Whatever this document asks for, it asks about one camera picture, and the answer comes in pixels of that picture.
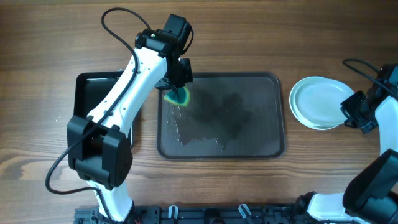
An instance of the tray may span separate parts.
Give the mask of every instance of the tray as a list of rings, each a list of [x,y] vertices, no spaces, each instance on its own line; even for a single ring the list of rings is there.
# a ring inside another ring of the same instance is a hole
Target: tray
[[[168,160],[270,159],[285,149],[280,84],[269,72],[196,73],[186,108],[159,92],[157,150]]]

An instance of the plate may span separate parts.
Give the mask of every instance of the plate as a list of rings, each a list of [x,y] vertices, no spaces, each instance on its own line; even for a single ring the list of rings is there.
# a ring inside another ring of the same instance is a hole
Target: plate
[[[335,128],[346,117],[341,102],[354,94],[342,82],[324,77],[307,77],[293,86],[289,96],[293,115],[304,125],[316,130]]]

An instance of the wooden surface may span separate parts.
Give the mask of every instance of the wooden surface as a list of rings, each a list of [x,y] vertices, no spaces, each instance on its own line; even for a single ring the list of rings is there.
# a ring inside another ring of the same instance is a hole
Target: wooden surface
[[[290,89],[321,75],[367,90],[370,82],[341,65],[362,58],[398,60],[397,1],[262,1],[66,4],[0,7],[0,222],[71,223],[74,208],[97,205],[92,192],[59,196],[45,175],[65,150],[75,79],[124,68],[128,50],[101,26],[114,6],[154,28],[170,13],[195,30],[186,56],[194,72],[271,71],[282,84],[287,149],[266,161],[168,162],[155,147],[157,92],[142,108],[141,131],[127,178],[136,205],[293,202],[310,191],[341,192],[379,154],[379,133],[338,127],[315,131],[289,108]],[[134,42],[144,26],[115,12],[106,20]],[[52,185],[85,186],[63,161]]]

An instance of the yellow and blue sponge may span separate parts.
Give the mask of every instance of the yellow and blue sponge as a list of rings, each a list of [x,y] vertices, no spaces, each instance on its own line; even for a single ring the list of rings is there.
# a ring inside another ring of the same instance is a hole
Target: yellow and blue sponge
[[[165,96],[164,99],[177,106],[187,106],[191,100],[191,94],[187,87],[178,88],[177,91],[170,91]]]

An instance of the tray rim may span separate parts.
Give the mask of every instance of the tray rim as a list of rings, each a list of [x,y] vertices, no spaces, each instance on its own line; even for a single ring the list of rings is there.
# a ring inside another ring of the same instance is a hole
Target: tray rim
[[[193,73],[194,78],[236,78],[236,77],[266,77],[269,78],[276,88],[274,88],[274,94],[276,96],[276,102],[279,103],[277,105],[277,113],[280,118],[278,118],[279,125],[279,140],[280,140],[280,149],[275,154],[270,156],[205,156],[205,157],[170,157],[165,155],[161,149],[161,134],[162,134],[162,90],[158,91],[158,112],[157,112],[157,132],[156,132],[156,149],[159,155],[168,161],[214,161],[214,160],[259,160],[259,159],[278,159],[286,150],[286,139],[285,139],[285,127],[284,127],[284,115],[282,109],[282,92],[280,87],[280,81],[278,78],[271,72],[200,72]]]

